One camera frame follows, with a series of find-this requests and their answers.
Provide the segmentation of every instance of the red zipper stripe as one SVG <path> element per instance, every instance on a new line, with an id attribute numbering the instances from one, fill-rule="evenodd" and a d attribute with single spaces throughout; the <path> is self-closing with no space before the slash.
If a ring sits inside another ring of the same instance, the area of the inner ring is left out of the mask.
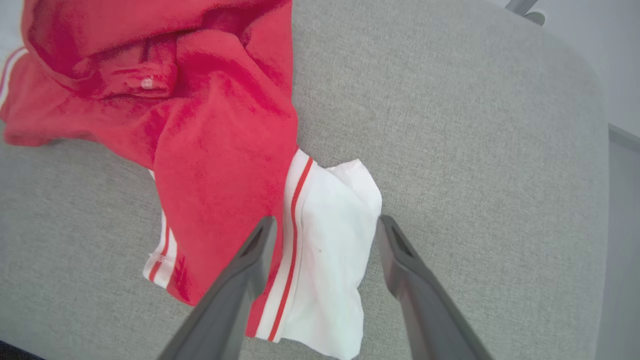
<path id="1" fill-rule="evenodd" d="M 307 174 L 309 173 L 313 162 L 314 160 L 309 157 L 309 160 L 307 160 L 307 165 L 305 166 L 305 169 L 302 172 L 300 179 L 298 180 L 298 185 L 296 185 L 296 191 L 293 193 L 293 199 L 291 200 L 291 221 L 293 222 L 293 252 L 291 254 L 291 265 L 289 266 L 289 276 L 287 278 L 287 284 L 284 286 L 284 292 L 282 293 L 282 299 L 280 300 L 280 307 L 278 308 L 278 313 L 276 314 L 276 320 L 273 322 L 273 327 L 271 328 L 269 341 L 273 341 L 276 336 L 276 332 L 278 332 L 278 327 L 280 326 L 280 321 L 282 319 L 282 313 L 284 312 L 284 306 L 287 303 L 289 290 L 291 290 L 291 283 L 293 282 L 293 270 L 296 267 L 296 256 L 298 255 L 298 226 L 296 225 L 296 205 L 298 203 L 300 191 L 302 191 L 302 186 L 305 184 Z"/>

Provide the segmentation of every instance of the white fabric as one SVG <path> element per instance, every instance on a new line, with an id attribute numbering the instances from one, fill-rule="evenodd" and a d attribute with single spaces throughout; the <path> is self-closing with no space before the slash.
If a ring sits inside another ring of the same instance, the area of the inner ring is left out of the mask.
<path id="1" fill-rule="evenodd" d="M 360 160 L 324 169 L 297 151 L 279 224 L 282 260 L 256 337 L 296 340 L 340 360 L 358 355 L 364 326 L 358 286 L 381 207 L 380 191 Z M 143 275 L 166 288 L 176 249 L 163 212 L 161 239 Z"/>
<path id="2" fill-rule="evenodd" d="M 315 162 L 298 202 L 300 269 L 282 337 L 338 359 L 360 352 L 364 276 L 382 197 L 359 160 L 323 169 Z"/>

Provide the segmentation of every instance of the gray fabric surface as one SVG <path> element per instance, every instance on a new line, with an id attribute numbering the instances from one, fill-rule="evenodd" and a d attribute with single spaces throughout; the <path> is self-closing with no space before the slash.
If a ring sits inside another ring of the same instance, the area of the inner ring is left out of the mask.
<path id="1" fill-rule="evenodd" d="M 478 0 L 294 2 L 301 148 L 360 158 L 498 359 L 590 359 L 607 241 L 607 126 L 593 73 Z M 159 204 L 97 144 L 0 145 L 0 340 L 48 360 L 152 359 L 189 308 L 141 276 Z M 360 359 L 406 359 L 377 249 Z M 242 359 L 321 359 L 246 340 Z"/>

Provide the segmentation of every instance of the red fabric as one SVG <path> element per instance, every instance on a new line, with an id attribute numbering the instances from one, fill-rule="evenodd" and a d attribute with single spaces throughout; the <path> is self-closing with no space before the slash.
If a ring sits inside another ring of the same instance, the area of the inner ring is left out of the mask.
<path id="1" fill-rule="evenodd" d="M 152 169 L 178 243 L 174 297 L 195 305 L 263 216 L 282 229 L 291 0 L 26 0 L 22 35 L 5 140 L 83 138 Z M 249 336 L 281 256 L 282 231 Z"/>

